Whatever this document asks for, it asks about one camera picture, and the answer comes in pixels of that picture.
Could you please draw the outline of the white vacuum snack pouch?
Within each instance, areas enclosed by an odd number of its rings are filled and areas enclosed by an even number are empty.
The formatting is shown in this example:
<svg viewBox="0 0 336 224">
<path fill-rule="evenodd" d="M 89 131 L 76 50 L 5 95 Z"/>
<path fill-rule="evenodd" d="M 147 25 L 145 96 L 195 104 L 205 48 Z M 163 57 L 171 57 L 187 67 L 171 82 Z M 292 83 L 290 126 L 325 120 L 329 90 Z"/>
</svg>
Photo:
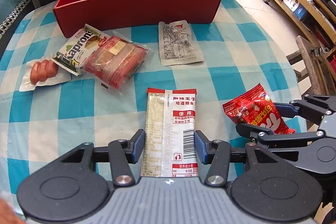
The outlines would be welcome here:
<svg viewBox="0 0 336 224">
<path fill-rule="evenodd" d="M 185 65 L 203 62 L 203 53 L 193 41 L 191 28 L 186 20 L 166 24 L 159 22 L 159 57 L 161 65 Z"/>
</svg>

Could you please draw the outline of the white red spicy strip packet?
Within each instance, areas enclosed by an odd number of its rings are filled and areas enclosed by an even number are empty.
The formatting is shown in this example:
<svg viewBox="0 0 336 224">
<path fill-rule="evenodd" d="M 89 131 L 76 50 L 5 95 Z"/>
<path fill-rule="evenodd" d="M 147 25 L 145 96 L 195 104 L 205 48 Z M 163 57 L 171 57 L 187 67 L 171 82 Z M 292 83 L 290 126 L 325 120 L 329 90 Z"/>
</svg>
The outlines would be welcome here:
<svg viewBox="0 0 336 224">
<path fill-rule="evenodd" d="M 197 177 L 196 89 L 147 89 L 143 177 Z"/>
</svg>

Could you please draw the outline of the green white Kapron wafer packet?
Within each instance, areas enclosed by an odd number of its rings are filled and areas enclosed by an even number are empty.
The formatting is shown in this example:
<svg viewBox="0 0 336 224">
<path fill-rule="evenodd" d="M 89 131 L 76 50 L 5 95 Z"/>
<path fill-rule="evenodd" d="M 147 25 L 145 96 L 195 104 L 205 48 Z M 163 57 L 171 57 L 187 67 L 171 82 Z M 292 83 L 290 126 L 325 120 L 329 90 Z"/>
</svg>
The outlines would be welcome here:
<svg viewBox="0 0 336 224">
<path fill-rule="evenodd" d="M 81 75 L 85 61 L 109 38 L 109 35 L 86 24 L 56 52 L 52 61 L 75 76 Z"/>
</svg>

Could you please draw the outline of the red shiny snack packet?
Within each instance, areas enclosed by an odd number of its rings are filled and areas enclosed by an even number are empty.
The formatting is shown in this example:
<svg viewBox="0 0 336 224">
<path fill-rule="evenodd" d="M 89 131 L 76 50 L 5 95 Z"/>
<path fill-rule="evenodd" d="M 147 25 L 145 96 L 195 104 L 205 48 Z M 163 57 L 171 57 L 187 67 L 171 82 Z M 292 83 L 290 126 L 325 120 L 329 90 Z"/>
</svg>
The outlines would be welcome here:
<svg viewBox="0 0 336 224">
<path fill-rule="evenodd" d="M 235 123 L 248 123 L 276 134 L 293 134 L 261 84 L 223 104 L 225 114 Z"/>
</svg>

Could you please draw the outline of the red clear-wrapped pastry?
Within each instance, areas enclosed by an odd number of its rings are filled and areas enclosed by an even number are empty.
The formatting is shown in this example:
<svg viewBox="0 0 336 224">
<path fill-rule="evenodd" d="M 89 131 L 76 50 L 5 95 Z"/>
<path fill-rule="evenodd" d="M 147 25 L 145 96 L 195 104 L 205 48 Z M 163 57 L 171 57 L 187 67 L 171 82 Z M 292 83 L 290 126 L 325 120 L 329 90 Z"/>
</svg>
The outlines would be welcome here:
<svg viewBox="0 0 336 224">
<path fill-rule="evenodd" d="M 80 70 L 94 75 L 104 88 L 120 93 L 150 52 L 146 45 L 114 34 L 89 55 Z"/>
</svg>

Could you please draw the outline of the vacuum-packed sausages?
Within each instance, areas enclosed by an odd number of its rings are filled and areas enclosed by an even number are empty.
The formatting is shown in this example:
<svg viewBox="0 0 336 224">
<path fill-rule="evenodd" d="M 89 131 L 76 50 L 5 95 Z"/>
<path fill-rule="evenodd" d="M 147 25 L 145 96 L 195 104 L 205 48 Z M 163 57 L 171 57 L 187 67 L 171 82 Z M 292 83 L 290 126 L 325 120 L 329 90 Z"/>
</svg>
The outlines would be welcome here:
<svg viewBox="0 0 336 224">
<path fill-rule="evenodd" d="M 26 64 L 19 91 L 29 92 L 37 87 L 63 84 L 70 80 L 71 75 L 68 71 L 57 65 L 52 58 L 43 57 Z"/>
</svg>

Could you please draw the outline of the wooden chair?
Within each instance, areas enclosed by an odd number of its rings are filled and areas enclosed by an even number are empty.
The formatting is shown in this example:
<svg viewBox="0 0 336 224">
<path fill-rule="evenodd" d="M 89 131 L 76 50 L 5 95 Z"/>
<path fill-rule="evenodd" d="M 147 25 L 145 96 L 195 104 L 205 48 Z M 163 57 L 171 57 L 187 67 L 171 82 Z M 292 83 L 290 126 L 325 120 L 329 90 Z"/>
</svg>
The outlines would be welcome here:
<svg viewBox="0 0 336 224">
<path fill-rule="evenodd" d="M 321 47 L 314 46 L 309 40 L 297 36 L 295 42 L 298 50 L 286 58 L 290 65 L 303 62 L 305 67 L 301 71 L 294 69 L 297 82 L 309 79 L 310 87 L 301 93 L 315 95 L 335 95 L 335 72 L 327 64 L 327 59 Z"/>
</svg>

